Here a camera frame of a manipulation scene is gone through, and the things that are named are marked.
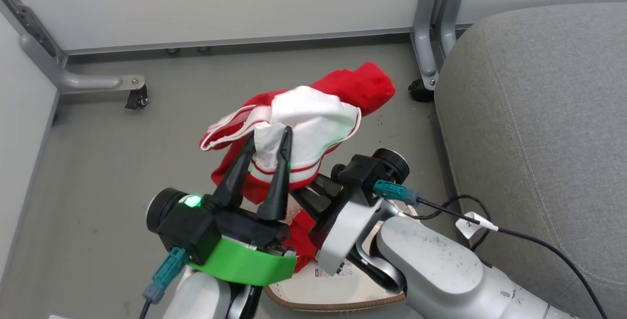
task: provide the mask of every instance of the gray ottoman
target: gray ottoman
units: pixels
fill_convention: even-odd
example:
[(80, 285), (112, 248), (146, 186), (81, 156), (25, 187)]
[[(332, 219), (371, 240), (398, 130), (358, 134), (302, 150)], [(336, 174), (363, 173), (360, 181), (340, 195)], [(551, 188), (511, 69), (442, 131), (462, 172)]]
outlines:
[[(435, 103), (457, 191), (562, 250), (607, 315), (627, 318), (627, 3), (486, 18), (447, 58)], [(600, 317), (549, 250), (490, 234), (477, 254), (557, 308)]]

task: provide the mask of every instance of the green light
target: green light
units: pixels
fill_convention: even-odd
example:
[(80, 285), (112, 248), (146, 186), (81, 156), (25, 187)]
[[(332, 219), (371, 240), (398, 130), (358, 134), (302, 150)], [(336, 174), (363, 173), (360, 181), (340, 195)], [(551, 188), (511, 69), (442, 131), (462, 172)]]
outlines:
[(183, 203), (188, 207), (199, 207), (201, 200), (202, 198), (199, 196), (187, 196)]

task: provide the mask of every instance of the barcode label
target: barcode label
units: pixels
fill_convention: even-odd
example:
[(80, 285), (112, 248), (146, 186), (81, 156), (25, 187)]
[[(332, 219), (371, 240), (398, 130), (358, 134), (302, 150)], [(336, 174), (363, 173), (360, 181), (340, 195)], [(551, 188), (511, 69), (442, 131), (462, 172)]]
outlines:
[[(329, 275), (325, 270), (323, 270), (320, 266), (318, 266), (318, 264), (315, 265), (313, 271), (314, 271), (313, 275), (315, 277), (331, 277), (331, 275)], [(342, 269), (340, 269), (340, 272), (338, 272), (333, 277), (351, 277), (353, 275), (354, 275), (353, 264), (350, 261), (345, 260), (344, 266), (342, 266)]]

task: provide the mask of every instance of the white cloth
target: white cloth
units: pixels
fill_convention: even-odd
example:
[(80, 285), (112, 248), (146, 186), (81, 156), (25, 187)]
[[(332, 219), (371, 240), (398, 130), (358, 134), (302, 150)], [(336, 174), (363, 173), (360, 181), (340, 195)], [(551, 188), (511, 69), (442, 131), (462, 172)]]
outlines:
[[(338, 96), (299, 86), (276, 95), (270, 106), (248, 105), (211, 125), (201, 149), (214, 149), (254, 130), (257, 153), (250, 173), (269, 183), (276, 170), (276, 151), (289, 125), (293, 131), (289, 182), (294, 183), (314, 176), (324, 154), (351, 138), (360, 123), (357, 107), (341, 102)], [(239, 124), (241, 127), (231, 132)]]

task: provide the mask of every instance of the red fabric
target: red fabric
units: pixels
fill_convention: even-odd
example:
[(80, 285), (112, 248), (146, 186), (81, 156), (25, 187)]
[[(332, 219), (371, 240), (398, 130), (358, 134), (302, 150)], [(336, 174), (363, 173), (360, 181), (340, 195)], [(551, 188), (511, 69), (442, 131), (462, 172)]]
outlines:
[[(342, 102), (359, 107), (362, 116), (366, 116), (379, 109), (379, 107), (390, 100), (396, 92), (389, 77), (383, 73), (376, 64), (370, 62), (363, 64), (356, 69), (356, 71), (343, 69), (330, 73), (313, 83), (311, 87), (325, 94), (338, 96)], [(277, 90), (271, 93), (259, 94), (246, 101), (242, 107), (245, 105), (271, 105), (274, 96), (282, 94), (285, 91), (287, 90)], [(228, 129), (224, 135), (235, 133), (240, 127), (241, 124), (235, 125), (231, 129)], [(215, 184), (220, 184), (224, 178), (224, 174), (226, 174), (229, 166), (233, 163), (233, 160), (235, 160), (240, 149), (246, 142), (246, 138), (247, 137), (241, 138), (232, 143), (225, 143), (216, 148), (222, 149), (228, 145), (231, 146), (224, 156), (224, 159), (222, 159), (220, 166), (211, 174), (211, 180)], [(311, 184), (314, 178), (315, 174), (309, 180), (291, 183), (289, 189), (294, 190), (306, 187)], [(244, 198), (258, 204), (265, 199), (268, 188), (269, 183), (252, 178), (249, 174), (244, 181), (242, 194)], [(315, 259), (316, 248), (312, 245), (307, 236), (307, 233), (311, 230), (313, 225), (313, 219), (302, 210), (289, 226), (289, 241), (285, 243), (285, 246), (292, 247), (296, 250), (296, 256), (298, 256), (296, 272), (304, 268), (309, 261)]]
[(309, 236), (307, 236), (314, 225), (314, 220), (305, 210), (298, 213), (289, 225), (289, 240), (284, 243), (284, 246), (286, 248), (292, 247), (296, 250), (296, 256), (298, 258), (296, 259), (294, 272), (299, 272), (309, 264), (309, 261), (315, 259), (317, 249), (312, 245), (311, 241), (309, 241)]

